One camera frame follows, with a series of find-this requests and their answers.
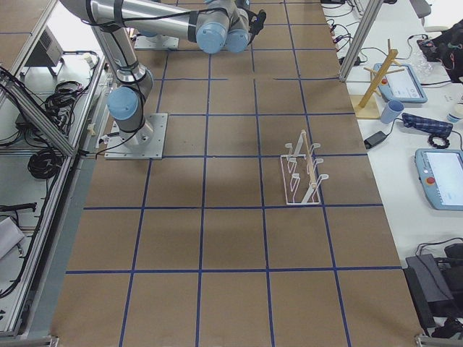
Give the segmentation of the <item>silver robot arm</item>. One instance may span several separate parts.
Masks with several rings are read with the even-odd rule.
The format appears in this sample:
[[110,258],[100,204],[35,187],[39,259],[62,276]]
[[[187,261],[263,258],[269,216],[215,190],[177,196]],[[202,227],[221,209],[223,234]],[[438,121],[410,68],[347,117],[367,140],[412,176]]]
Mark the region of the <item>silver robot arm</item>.
[[263,28],[263,21],[243,1],[207,1],[191,10],[159,1],[63,1],[74,16],[91,26],[119,83],[107,99],[109,113],[119,128],[121,145],[138,149],[154,135],[144,114],[153,75],[141,64],[127,29],[181,38],[207,54],[222,48],[239,53]]

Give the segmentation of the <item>silver base plate arm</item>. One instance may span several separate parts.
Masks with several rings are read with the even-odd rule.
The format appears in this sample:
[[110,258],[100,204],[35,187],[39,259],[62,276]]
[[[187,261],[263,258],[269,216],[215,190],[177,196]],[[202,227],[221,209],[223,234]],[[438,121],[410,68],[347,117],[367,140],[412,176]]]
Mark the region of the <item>silver base plate arm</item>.
[[104,157],[109,160],[162,159],[167,122],[167,113],[148,114],[144,126],[134,137],[124,132],[121,136],[110,137]]

